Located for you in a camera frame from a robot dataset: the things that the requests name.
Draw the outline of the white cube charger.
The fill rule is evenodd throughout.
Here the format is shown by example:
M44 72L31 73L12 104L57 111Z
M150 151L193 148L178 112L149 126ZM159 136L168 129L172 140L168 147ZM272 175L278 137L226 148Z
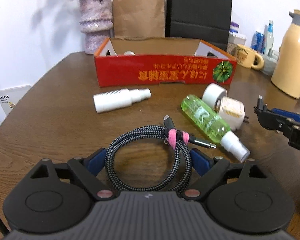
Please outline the white cube charger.
M244 104L227 96L217 101L216 112L230 126L232 131L239 130L243 122L249 121L245 114Z

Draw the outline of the purple lid container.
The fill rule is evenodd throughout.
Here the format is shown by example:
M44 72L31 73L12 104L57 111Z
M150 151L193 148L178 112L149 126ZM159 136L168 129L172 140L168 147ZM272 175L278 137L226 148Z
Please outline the purple lid container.
M229 31L232 33L239 33L239 24L236 22L230 22Z

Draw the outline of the green spray bottle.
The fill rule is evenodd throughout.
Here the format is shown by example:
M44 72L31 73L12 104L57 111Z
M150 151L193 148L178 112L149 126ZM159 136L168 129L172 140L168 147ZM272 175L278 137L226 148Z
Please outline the green spray bottle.
M241 143L229 124L202 99L190 94L182 100L180 106L211 142L221 145L240 162L248 158L250 151Z

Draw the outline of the white spray bottle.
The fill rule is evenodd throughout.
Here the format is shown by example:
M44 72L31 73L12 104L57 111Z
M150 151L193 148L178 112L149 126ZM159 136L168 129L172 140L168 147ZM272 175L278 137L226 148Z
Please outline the white spray bottle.
M95 94L93 101L97 113L104 113L129 107L151 97L150 89L120 89Z

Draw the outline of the blue soda can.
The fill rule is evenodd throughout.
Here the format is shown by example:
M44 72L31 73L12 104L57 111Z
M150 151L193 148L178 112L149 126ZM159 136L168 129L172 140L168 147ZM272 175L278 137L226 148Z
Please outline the blue soda can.
M256 32L253 35L252 41L251 41L251 48L258 53L263 54L264 52L264 34L260 32Z

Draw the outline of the black paper bag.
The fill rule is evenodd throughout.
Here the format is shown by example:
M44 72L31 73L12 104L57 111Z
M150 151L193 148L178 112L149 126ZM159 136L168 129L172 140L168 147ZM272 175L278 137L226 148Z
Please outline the black paper bag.
M166 37L204 40L226 51L232 0L167 0Z

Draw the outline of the cream thermos jug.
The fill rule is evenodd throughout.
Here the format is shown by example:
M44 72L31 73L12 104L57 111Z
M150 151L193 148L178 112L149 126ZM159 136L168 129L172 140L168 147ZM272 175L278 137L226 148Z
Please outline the cream thermos jug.
M271 82L285 94L300 98L300 10L289 13L291 25L280 47L277 66Z

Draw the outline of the purple textured vase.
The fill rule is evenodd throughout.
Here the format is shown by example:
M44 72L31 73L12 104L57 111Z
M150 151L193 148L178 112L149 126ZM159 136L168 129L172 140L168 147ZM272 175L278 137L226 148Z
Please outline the purple textured vase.
M84 51L94 54L113 29L111 0L79 0L80 28L85 34Z

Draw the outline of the clear jar white lid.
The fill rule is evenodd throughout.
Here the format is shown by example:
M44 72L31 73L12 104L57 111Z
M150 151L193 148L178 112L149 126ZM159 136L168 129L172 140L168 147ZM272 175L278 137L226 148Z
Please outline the clear jar white lid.
M234 56L235 51L238 44L245 45L245 42L247 40L247 37L243 34L236 33L236 32L230 32L228 37L228 44L227 44L227 53Z

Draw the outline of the white tape roll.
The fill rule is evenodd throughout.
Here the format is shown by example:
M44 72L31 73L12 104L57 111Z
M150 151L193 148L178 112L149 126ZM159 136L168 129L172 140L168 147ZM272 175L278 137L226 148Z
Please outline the white tape roll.
M227 96L227 90L215 83L209 84L203 92L202 101L214 109L217 101Z

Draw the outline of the red cardboard pumpkin box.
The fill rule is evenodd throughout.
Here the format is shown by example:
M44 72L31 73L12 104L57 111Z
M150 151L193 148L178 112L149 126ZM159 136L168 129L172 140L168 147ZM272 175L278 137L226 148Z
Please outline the red cardboard pumpkin box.
M237 67L237 60L226 51L191 38L106 38L94 58L100 87L229 85Z

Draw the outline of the brown paper bag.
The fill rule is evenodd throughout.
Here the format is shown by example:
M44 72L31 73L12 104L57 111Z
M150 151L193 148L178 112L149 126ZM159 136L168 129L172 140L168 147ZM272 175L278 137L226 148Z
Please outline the brown paper bag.
M164 37L165 0L113 0L116 37Z

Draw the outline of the yellow bear mug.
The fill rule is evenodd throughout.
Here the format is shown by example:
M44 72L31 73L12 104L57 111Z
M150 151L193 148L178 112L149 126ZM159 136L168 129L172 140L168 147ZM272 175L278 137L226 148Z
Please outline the yellow bear mug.
M264 59L254 49L238 44L236 47L235 58L237 63L248 69L261 70L264 67Z

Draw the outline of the white booklet by wall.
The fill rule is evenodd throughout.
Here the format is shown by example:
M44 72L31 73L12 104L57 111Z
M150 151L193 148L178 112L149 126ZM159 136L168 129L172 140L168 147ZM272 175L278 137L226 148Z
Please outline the white booklet by wall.
M31 85L25 85L0 90L0 105L6 116L30 89Z

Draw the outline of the clear plastic water bottle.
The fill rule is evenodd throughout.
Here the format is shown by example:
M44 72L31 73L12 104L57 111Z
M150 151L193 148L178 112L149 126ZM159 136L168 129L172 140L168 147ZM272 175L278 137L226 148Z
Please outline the clear plastic water bottle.
M270 20L269 24L268 24L266 36L265 36L265 42L264 42L264 54L265 55L268 55L269 51L273 48L273 43L274 43L273 24L274 24L274 22L272 20Z

